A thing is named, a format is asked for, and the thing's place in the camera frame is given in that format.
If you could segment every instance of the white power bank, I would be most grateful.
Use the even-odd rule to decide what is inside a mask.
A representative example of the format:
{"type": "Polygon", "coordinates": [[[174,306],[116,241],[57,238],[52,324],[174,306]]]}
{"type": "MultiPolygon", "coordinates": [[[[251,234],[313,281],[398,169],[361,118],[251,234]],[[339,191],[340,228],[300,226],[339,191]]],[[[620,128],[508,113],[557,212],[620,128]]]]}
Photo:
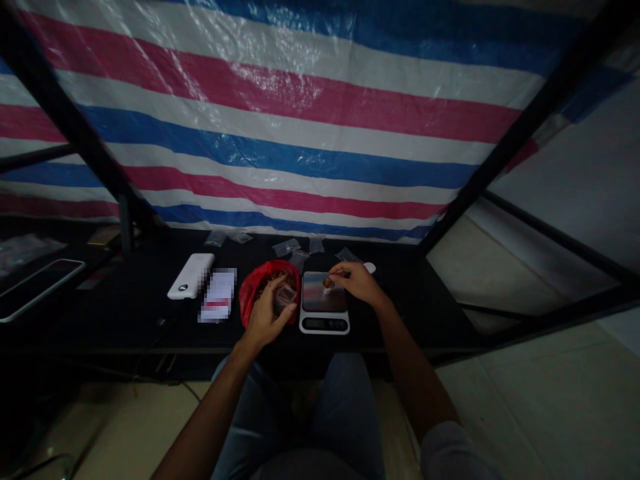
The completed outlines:
{"type": "Polygon", "coordinates": [[[192,254],[167,292],[167,296],[171,300],[196,298],[214,259],[215,255],[212,253],[192,254]]]}

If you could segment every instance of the hand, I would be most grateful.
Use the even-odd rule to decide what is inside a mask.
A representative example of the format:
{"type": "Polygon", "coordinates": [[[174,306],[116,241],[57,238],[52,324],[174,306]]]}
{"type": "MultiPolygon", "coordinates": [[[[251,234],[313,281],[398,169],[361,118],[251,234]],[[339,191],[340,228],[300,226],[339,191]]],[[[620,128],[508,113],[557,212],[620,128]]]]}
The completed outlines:
{"type": "Polygon", "coordinates": [[[329,270],[329,278],[374,308],[389,299],[362,263],[340,262],[329,270]]]}
{"type": "Polygon", "coordinates": [[[270,281],[260,299],[253,304],[247,330],[239,343],[254,355],[257,355],[266,344],[276,339],[297,306],[295,303],[290,303],[278,318],[273,313],[273,291],[284,280],[285,277],[280,277],[270,281]]]}

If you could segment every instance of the black table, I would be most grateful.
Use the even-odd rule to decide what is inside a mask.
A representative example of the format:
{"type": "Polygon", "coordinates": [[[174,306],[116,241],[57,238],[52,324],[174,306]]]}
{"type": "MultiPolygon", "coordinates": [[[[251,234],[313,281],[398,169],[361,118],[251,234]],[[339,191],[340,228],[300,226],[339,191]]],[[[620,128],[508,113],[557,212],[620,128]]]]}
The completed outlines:
{"type": "MultiPolygon", "coordinates": [[[[227,239],[222,247],[204,246],[206,237],[207,232],[193,230],[163,229],[154,233],[61,318],[31,328],[27,337],[10,345],[5,343],[3,348],[75,358],[145,355],[153,361],[164,355],[180,354],[184,359],[228,353],[244,332],[237,299],[241,282],[254,268],[275,259],[272,246],[288,237],[254,235],[253,240],[242,245],[227,239]],[[231,316],[222,324],[197,322],[203,292],[193,300],[167,298],[189,256],[209,252],[216,256],[213,268],[237,268],[231,316]]],[[[303,250],[308,249],[308,238],[298,240],[303,250]]],[[[374,276],[393,300],[416,342],[431,356],[470,355],[487,350],[484,338],[474,330],[427,260],[415,256],[412,246],[328,239],[323,244],[325,252],[310,256],[304,270],[328,271],[339,261],[335,254],[345,246],[361,260],[374,263],[374,276]]],[[[371,308],[350,295],[347,304],[350,334],[306,335],[296,322],[285,327],[265,349],[264,356],[274,361],[303,361],[328,358],[336,351],[385,355],[371,308]]]]}

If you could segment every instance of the phone screen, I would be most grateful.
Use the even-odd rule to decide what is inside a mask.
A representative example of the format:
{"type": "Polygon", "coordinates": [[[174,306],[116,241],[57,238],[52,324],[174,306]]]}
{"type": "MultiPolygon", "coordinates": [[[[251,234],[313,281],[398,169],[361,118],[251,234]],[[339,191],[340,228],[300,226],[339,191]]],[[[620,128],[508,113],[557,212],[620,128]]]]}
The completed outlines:
{"type": "Polygon", "coordinates": [[[82,266],[84,263],[76,260],[56,260],[10,288],[0,295],[0,319],[12,316],[42,292],[60,282],[74,270],[80,270],[82,266]]]}

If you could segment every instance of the jeans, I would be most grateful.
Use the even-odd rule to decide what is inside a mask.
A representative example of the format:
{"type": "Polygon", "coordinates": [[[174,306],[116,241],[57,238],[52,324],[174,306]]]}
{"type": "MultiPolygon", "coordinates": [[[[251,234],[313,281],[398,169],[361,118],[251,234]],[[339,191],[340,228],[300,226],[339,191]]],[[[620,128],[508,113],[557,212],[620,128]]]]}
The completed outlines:
{"type": "MultiPolygon", "coordinates": [[[[218,365],[212,380],[226,362],[224,359],[218,365]]],[[[281,426],[294,422],[289,403],[254,362],[211,479],[248,479],[292,445],[331,451],[365,478],[385,477],[377,409],[359,353],[333,356],[308,431],[292,443],[281,426]]]]}

